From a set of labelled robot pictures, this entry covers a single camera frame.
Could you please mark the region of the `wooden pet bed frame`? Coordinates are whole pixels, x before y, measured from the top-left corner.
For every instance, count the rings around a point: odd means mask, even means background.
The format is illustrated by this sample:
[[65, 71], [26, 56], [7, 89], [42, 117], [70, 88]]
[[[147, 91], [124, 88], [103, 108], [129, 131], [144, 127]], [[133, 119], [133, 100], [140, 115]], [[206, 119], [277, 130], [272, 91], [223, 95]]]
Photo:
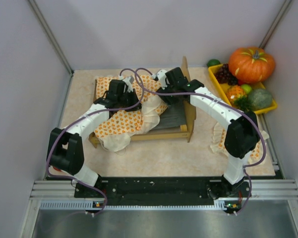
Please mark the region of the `wooden pet bed frame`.
[[[153, 90], [158, 89], [158, 87], [160, 87], [160, 83], [154, 82], [151, 75], [152, 75], [151, 73], [148, 73], [147, 75], [141, 75], [140, 77], [143, 80], [144, 86], [149, 89], [149, 93], [151, 93]], [[151, 129], [146, 134], [138, 134], [138, 135], [132, 136], [130, 142], [145, 141], [145, 140], [159, 140], [159, 139], [176, 139], [176, 138], [184, 138], [187, 141], [190, 141], [194, 130], [194, 123], [196, 119], [196, 108], [192, 105], [189, 105], [187, 102], [184, 102], [184, 110], [185, 110], [186, 124], [178, 127], [167, 128], [167, 129], [159, 129], [159, 130]], [[101, 145], [100, 141], [94, 134], [94, 131], [91, 132], [88, 140], [94, 147]]]

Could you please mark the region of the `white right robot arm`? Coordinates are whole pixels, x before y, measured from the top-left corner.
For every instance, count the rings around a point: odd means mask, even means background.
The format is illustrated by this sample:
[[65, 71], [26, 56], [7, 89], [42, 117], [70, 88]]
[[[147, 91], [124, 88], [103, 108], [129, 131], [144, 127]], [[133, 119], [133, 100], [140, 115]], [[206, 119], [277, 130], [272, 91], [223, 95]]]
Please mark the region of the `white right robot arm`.
[[215, 119], [226, 131], [224, 148], [228, 152], [228, 165], [221, 182], [221, 194], [237, 193], [244, 180], [244, 169], [252, 150], [261, 140], [258, 123], [254, 112], [244, 113], [229, 106], [214, 96], [200, 81], [189, 81], [179, 67], [158, 71], [153, 76], [161, 87], [157, 95], [167, 104], [179, 100], [187, 101]]

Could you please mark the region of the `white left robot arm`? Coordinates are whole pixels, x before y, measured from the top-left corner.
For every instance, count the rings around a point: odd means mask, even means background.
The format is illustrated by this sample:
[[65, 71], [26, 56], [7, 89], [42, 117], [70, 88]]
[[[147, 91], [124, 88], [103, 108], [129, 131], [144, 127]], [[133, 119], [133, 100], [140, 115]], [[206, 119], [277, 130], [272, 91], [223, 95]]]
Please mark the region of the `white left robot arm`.
[[141, 108], [133, 82], [132, 76], [111, 80], [108, 90], [94, 101], [87, 112], [63, 129], [54, 128], [49, 139], [47, 168], [52, 166], [66, 172], [66, 178], [75, 179], [91, 189], [99, 187], [101, 176], [86, 165], [83, 142], [116, 111]]

